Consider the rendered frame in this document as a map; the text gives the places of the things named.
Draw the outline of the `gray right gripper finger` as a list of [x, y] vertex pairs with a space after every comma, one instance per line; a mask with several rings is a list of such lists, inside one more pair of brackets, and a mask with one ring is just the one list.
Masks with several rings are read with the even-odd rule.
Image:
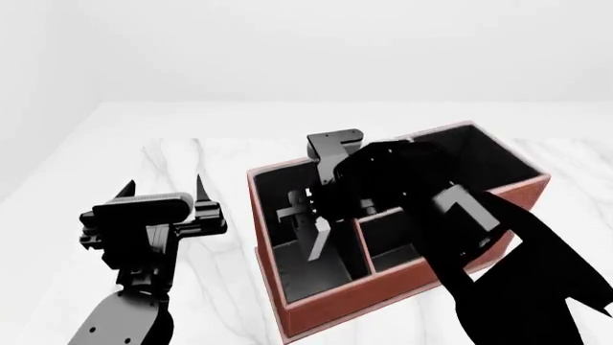
[[279, 223], [288, 223], [303, 252], [313, 252], [317, 228], [310, 199], [305, 189], [287, 193], [289, 206], [276, 212]]

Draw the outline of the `red-brown compartment caddy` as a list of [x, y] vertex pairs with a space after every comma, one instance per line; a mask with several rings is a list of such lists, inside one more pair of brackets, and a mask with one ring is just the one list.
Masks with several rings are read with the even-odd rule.
[[[452, 157], [453, 182], [489, 191], [531, 210], [550, 175], [472, 122], [406, 134], [392, 140], [435, 143]], [[309, 261], [291, 226], [276, 212], [287, 193], [305, 189], [314, 220], [316, 160], [302, 158], [247, 172], [257, 257], [284, 344], [377, 310], [440, 283], [411, 243], [410, 221], [389, 209], [331, 226], [320, 258]]]

